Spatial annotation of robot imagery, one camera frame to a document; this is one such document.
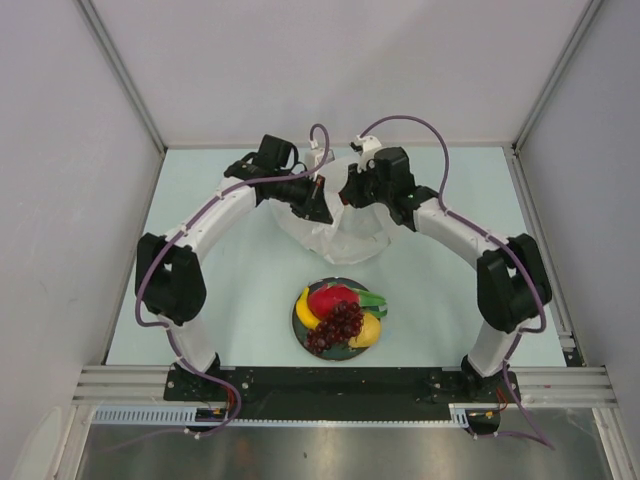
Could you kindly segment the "white plastic bag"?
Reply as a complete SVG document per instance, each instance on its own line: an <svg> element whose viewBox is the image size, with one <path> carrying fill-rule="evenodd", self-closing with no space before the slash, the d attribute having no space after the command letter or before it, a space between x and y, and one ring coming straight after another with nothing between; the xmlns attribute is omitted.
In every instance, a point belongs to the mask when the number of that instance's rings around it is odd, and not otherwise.
<svg viewBox="0 0 640 480"><path fill-rule="evenodd" d="M302 247L334 265L353 265L372 258L391 244L391 237L372 205L356 209L345 205L337 188L347 180L354 155L330 159L319 170L326 178L325 199L333 217L331 224L303 220L283 202L272 200L271 211L278 226Z"/></svg>

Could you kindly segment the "fake watermelon slice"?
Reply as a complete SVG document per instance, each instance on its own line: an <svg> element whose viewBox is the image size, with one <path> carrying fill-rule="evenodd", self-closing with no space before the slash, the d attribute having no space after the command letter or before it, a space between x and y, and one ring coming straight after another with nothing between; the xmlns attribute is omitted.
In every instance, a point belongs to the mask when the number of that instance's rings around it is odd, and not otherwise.
<svg viewBox="0 0 640 480"><path fill-rule="evenodd" d="M309 293L307 305L319 319L336 312L360 312L367 308L382 308L387 300L376 293L345 283L329 282Z"/></svg>

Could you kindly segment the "fake yellow lemon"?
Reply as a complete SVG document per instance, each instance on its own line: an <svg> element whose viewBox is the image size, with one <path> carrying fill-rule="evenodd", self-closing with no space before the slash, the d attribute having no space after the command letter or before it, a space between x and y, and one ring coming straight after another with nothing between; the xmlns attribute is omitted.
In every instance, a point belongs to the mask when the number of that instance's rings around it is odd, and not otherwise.
<svg viewBox="0 0 640 480"><path fill-rule="evenodd" d="M381 331L380 320L367 312L364 314L360 333L348 341L348 346L353 349L371 347L379 340Z"/></svg>

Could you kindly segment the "fake yellow banana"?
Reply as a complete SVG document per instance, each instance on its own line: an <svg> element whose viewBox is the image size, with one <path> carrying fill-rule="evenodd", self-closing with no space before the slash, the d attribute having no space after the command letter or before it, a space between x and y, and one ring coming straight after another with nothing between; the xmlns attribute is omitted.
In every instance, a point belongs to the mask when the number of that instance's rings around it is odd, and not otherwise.
<svg viewBox="0 0 640 480"><path fill-rule="evenodd" d="M320 320L314 315L308 305L308 297L310 288L305 287L295 303L295 313L300 322L309 330L314 330L320 323Z"/></svg>

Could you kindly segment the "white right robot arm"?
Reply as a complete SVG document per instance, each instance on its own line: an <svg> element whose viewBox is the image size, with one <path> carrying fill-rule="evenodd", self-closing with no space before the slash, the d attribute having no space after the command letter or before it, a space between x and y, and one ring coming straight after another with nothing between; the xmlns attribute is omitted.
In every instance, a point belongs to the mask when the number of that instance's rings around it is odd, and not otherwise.
<svg viewBox="0 0 640 480"><path fill-rule="evenodd" d="M447 208L442 193L416 183L401 147L378 147L333 166L344 204L381 205L393 223L439 242L474 269L483 324L463 358L461 388L473 401L486 400L522 334L547 326L544 308L552 289L536 240L528 234L498 236Z"/></svg>

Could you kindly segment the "blue ceramic plate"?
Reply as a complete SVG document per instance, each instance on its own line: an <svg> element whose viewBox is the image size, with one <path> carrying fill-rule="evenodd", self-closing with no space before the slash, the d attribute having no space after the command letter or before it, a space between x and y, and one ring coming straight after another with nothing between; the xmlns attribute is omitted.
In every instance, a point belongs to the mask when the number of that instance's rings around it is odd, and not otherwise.
<svg viewBox="0 0 640 480"><path fill-rule="evenodd" d="M306 287L310 288L310 292L318 289L319 287L321 287L323 284L325 283L329 283L329 282L337 282L337 283L345 283L348 286L351 287L356 287L356 288L361 288L364 290L368 290L367 288L364 287L364 285L354 281L354 280L350 280L347 278L343 278L343 277L329 277L329 278L325 278L319 281L316 281ZM370 312L372 313L374 316L376 316L380 322L381 319L383 317L385 317L388 313L388 305L386 305L385 307L382 308L367 308L363 310L363 313L367 313ZM295 313L295 304L292 310L292 328L293 328L293 332L294 335L297 339L297 341L300 343L300 345L308 352L310 353L305 347L304 347L304 341L306 339L308 330L298 319L298 316ZM362 352L364 352L366 349L368 348L359 348L359 349L353 349L350 348L348 346L348 344L345 347L334 347L326 352L324 352L323 354L320 355L314 355L312 353L310 353L311 355L313 355L316 358L325 360L325 361L345 361L345 360L349 360L352 359L358 355L360 355Z"/></svg>

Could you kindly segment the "fake red grapes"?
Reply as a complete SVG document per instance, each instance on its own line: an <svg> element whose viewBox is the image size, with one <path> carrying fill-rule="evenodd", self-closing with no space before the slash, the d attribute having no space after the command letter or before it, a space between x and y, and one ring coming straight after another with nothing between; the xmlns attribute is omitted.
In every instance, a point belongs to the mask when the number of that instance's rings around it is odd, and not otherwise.
<svg viewBox="0 0 640 480"><path fill-rule="evenodd" d="M334 347L345 347L361 333L364 313L356 302L341 301L314 328L309 329L304 347L320 355Z"/></svg>

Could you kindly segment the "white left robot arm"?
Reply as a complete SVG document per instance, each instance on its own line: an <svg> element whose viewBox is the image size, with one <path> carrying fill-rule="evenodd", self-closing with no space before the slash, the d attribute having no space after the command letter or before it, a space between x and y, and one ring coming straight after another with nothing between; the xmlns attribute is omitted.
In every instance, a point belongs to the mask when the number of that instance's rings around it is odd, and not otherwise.
<svg viewBox="0 0 640 480"><path fill-rule="evenodd" d="M310 142L315 158L301 172L299 151L289 141L266 135L255 152L233 162L213 196L191 217L164 235L144 234L135 265L136 322L165 330L178 363L189 371L186 387L197 398L214 397L221 387L212 369L216 349L200 312L207 289L202 264L213 246L261 202L276 199L304 220L330 224L325 179L319 171L330 156L329 142Z"/></svg>

